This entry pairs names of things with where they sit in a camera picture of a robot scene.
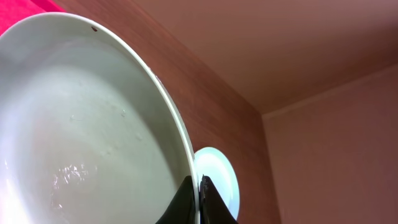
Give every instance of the wooden surface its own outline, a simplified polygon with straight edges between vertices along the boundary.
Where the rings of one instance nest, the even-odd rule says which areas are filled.
[[[55,0],[127,42],[177,105],[194,151],[221,150],[239,182],[240,223],[280,223],[261,115],[131,0]]]

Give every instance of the bright pink object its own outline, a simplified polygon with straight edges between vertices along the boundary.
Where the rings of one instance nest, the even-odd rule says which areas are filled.
[[[0,0],[0,34],[16,22],[42,12],[64,12],[51,0]]]

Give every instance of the pink wall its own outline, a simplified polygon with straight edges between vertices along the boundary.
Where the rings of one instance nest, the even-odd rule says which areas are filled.
[[[398,66],[348,87],[263,116],[282,224],[398,223]]]

